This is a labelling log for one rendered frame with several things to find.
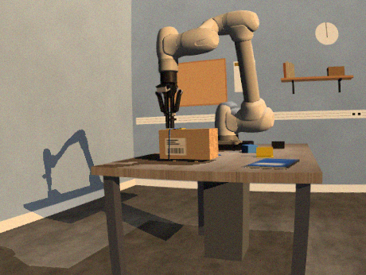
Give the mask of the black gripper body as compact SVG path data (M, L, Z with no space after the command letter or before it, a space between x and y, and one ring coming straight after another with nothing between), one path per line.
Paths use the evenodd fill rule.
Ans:
M177 73L176 72L161 72L160 73L161 83L170 83L172 84L172 96L175 95L178 89L177 86Z

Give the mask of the blue notebook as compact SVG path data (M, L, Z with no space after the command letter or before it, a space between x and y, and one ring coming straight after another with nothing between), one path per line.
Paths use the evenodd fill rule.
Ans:
M296 160L296 161L295 161ZM272 168L272 169L288 169L297 164L297 159L262 159L252 164L246 165L246 168Z

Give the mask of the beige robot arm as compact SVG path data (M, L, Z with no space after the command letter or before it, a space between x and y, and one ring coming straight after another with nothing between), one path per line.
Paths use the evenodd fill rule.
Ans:
M275 115L259 97L255 60L251 45L253 32L259 27L256 13L237 10L209 18L198 28L179 33L164 27L157 37L158 72L178 72L178 58L211 52L219 36L229 35L235 42L244 101L241 108L234 102L220 103L215 114L218 145L238 145L239 132L258 133L274 125Z

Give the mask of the blue box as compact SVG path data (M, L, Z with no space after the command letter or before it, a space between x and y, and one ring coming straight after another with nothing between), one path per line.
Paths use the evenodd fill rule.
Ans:
M257 145L242 145L242 152L244 153L256 153Z

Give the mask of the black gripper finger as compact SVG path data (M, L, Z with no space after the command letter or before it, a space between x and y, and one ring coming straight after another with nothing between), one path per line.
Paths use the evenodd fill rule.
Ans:
M177 97L176 102L174 105L174 98L175 95L172 96L172 88L169 90L169 102L170 102L170 128L174 128L174 116L176 115L176 112L179 111L180 101L181 101L181 95L183 93L183 90L177 89Z
M166 92L164 92L164 102L163 102L162 93L161 92L159 92L159 93L155 92L155 94L158 97L160 110L161 110L161 112L164 113L164 116L165 116L165 128L170 128L170 124L169 124L169 96L166 96Z

